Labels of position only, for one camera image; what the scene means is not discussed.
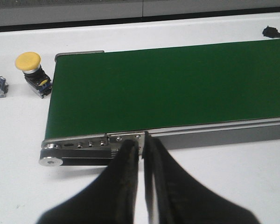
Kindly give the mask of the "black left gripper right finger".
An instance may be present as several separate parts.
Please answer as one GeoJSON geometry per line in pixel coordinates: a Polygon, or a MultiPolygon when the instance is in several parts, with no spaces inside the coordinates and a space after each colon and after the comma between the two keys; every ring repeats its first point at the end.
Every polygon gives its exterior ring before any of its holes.
{"type": "Polygon", "coordinates": [[[142,157],[149,223],[259,223],[249,210],[219,196],[188,174],[158,138],[146,134],[142,157]]]}

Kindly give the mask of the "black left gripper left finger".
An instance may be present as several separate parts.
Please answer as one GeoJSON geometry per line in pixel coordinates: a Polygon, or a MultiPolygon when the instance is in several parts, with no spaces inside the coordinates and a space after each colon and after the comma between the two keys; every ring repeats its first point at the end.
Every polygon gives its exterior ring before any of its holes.
{"type": "Polygon", "coordinates": [[[125,140],[108,167],[80,193],[48,210],[39,224],[132,224],[139,153],[125,140]]]}

